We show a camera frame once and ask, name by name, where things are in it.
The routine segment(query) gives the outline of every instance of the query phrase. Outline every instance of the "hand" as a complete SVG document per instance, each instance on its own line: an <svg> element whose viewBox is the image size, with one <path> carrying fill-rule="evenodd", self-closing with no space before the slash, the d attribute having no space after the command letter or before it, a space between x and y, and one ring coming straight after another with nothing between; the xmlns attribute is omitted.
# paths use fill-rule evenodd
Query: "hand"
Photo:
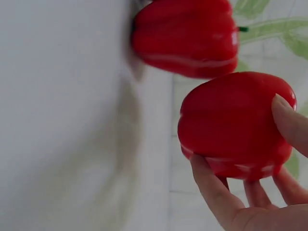
<svg viewBox="0 0 308 231"><path fill-rule="evenodd" d="M272 103L279 132L288 143L308 157L308 119L296 113L280 96ZM194 179L210 210L226 231L303 231L308 227L308 191L282 168L274 182L280 190L285 208L273 205L259 181L244 182L250 208L231 194L226 179L216 177L205 159L191 158Z"/></svg>

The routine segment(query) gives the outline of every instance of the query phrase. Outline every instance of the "pepper stem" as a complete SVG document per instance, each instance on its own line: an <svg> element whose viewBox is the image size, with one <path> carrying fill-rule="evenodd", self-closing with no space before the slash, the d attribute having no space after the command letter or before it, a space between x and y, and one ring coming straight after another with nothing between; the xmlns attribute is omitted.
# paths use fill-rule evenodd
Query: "pepper stem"
<svg viewBox="0 0 308 231"><path fill-rule="evenodd" d="M239 27L238 27L238 30L241 31L241 32L248 32L248 31L249 31L249 28L246 27L246 26L239 26Z"/></svg>

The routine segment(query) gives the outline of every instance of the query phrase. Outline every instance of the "green leaf pattern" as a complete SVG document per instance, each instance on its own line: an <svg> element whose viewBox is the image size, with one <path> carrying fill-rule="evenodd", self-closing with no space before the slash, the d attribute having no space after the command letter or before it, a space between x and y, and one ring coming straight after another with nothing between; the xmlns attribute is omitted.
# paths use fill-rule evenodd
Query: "green leaf pattern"
<svg viewBox="0 0 308 231"><path fill-rule="evenodd" d="M269 3L270 0L238 0L234 7L234 14L235 16L253 20L261 16ZM307 18L281 18L244 26L249 27L249 31L240 33L241 46L255 41L278 38L294 55L308 60L308 37L299 33L300 29L308 28ZM249 66L239 60L235 71L247 70L249 70ZM308 101L300 110L300 113L308 116ZM292 155L285 166L296 179L299 177L299 153L297 150L292 151Z"/></svg>
<svg viewBox="0 0 308 231"><path fill-rule="evenodd" d="M239 60L234 72L243 72L243 71L249 71L249 66L243 61Z"/></svg>
<svg viewBox="0 0 308 231"><path fill-rule="evenodd" d="M257 18L266 8L270 0L238 0L234 13L247 19Z"/></svg>

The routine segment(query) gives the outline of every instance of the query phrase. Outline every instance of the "white wall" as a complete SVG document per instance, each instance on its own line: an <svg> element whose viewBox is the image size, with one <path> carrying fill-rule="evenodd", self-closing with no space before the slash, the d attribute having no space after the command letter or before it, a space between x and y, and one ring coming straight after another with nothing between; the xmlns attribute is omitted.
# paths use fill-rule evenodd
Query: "white wall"
<svg viewBox="0 0 308 231"><path fill-rule="evenodd" d="M0 2L0 230L167 227L171 79L136 74L129 12Z"/></svg>

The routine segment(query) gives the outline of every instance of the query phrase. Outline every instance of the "bell pepper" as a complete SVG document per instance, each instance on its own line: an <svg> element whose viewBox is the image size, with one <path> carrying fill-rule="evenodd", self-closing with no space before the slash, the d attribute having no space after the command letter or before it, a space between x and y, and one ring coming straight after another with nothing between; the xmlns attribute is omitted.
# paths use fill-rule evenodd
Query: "bell pepper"
<svg viewBox="0 0 308 231"><path fill-rule="evenodd" d="M156 0L134 18L131 45L147 64L193 78L237 66L238 27L228 0Z"/></svg>
<svg viewBox="0 0 308 231"><path fill-rule="evenodd" d="M296 109L291 87L268 74L232 73L195 88L180 110L183 154L203 155L221 177L257 180L278 173L292 147L273 120L275 94Z"/></svg>

